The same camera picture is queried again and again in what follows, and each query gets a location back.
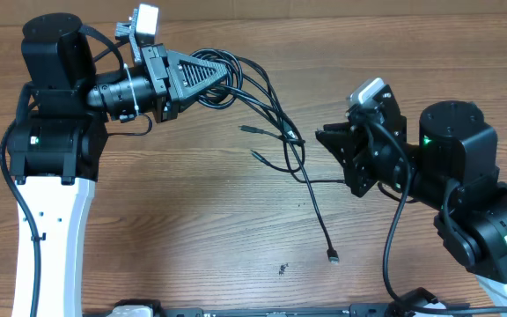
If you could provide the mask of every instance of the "wooden table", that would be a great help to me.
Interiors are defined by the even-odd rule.
[[[114,33],[112,24],[97,28]],[[0,27],[0,139],[29,80],[20,30]],[[261,64],[307,139],[313,179],[342,177],[313,131],[342,122],[345,97],[381,76],[408,118],[411,142],[428,105],[475,101],[498,132],[497,161],[507,181],[507,15],[170,22],[161,40],[184,53],[224,48]],[[94,54],[102,49],[92,47]],[[112,56],[99,64],[113,67]],[[314,185],[341,257],[331,265],[305,185],[249,154],[283,160],[281,144],[240,132],[240,124],[268,128],[243,104],[224,111],[194,105],[148,136],[109,140],[85,235],[86,311],[128,298],[216,309],[390,301],[380,268],[395,203],[376,189],[358,199],[340,184]],[[391,256],[395,289],[423,286],[444,300],[490,305],[442,247],[434,215],[420,203],[405,210]],[[0,172],[0,316],[11,312],[17,228]]]

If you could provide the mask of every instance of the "tabletop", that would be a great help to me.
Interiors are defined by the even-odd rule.
[[[113,37],[113,24],[96,27]],[[507,181],[507,15],[168,22],[159,39],[186,54],[223,48],[263,66],[306,139],[313,179],[342,177],[313,132],[343,122],[346,96],[382,77],[408,118],[409,142],[417,142],[430,104],[474,101],[496,128]],[[0,140],[30,80],[21,40],[20,27],[0,27]],[[103,48],[91,44],[94,54]],[[113,68],[113,56],[98,63],[98,71]],[[130,298],[212,309],[390,301],[381,257],[395,202],[376,188],[356,198],[342,184],[314,184],[341,258],[330,264],[306,186],[250,155],[282,163],[282,144],[239,131],[241,124],[270,129],[244,104],[222,111],[197,104],[147,136],[109,139],[85,235],[85,311]],[[420,203],[406,207],[391,254],[395,290],[422,286],[449,302],[490,305],[443,248],[435,215]],[[0,171],[0,316],[11,314],[17,246],[17,206]]]

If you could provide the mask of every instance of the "dark stain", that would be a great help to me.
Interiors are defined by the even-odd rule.
[[[279,269],[279,275],[280,275],[280,276],[281,276],[281,275],[285,275],[285,269],[287,269],[288,267],[289,267],[289,263],[287,263],[287,264],[283,264],[283,265],[281,266],[281,268]]]

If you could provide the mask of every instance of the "wooden surface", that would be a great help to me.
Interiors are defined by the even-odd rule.
[[[113,34],[112,25],[98,29]],[[313,131],[342,122],[346,95],[381,76],[408,118],[411,142],[428,105],[475,101],[498,132],[497,163],[507,181],[507,15],[173,22],[161,32],[170,49],[224,48],[265,67],[307,140],[313,179],[342,177]],[[29,80],[21,39],[20,28],[0,28],[0,138]],[[102,49],[93,47],[94,54]],[[113,67],[110,56],[99,70]],[[240,132],[244,123],[268,128],[243,104],[224,111],[194,105],[148,136],[109,140],[85,235],[85,310],[127,298],[217,309],[390,300],[380,263],[395,203],[375,188],[357,199],[342,185],[314,185],[341,257],[331,265],[306,187],[249,154],[282,160],[281,144]],[[395,289],[423,286],[444,300],[489,305],[442,247],[434,215],[420,203],[405,210],[391,256]],[[0,172],[0,316],[12,306],[17,227]]]
[[[141,0],[0,0],[0,26],[70,12],[85,23],[125,21]],[[162,21],[507,13],[507,0],[149,0]]]

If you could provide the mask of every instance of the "wall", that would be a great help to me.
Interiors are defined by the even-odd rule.
[[[139,0],[0,0],[0,26],[66,11],[85,23],[126,20]],[[163,20],[312,18],[408,14],[507,13],[507,0],[149,0]]]

